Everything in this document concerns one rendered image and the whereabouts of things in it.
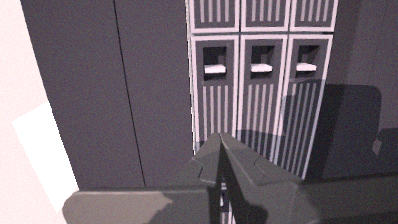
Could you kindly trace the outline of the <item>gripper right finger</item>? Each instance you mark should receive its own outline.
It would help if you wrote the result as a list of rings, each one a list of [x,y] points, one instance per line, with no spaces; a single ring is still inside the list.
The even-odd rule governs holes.
[[[304,180],[229,133],[220,137],[235,224],[307,224],[398,210],[398,171]]]

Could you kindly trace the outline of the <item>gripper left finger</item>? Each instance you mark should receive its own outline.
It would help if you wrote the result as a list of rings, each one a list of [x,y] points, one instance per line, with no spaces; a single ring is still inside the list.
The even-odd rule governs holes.
[[[62,203],[66,224],[220,224],[222,141],[212,133],[163,187],[89,187]]]

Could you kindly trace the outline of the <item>black metal rack frame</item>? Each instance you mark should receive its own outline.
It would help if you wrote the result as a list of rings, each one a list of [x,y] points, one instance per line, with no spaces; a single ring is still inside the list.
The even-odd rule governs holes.
[[[194,34],[189,0],[20,3],[79,189],[163,187],[196,154],[191,36],[333,34],[304,180],[398,171],[398,0],[338,0],[334,32]]]

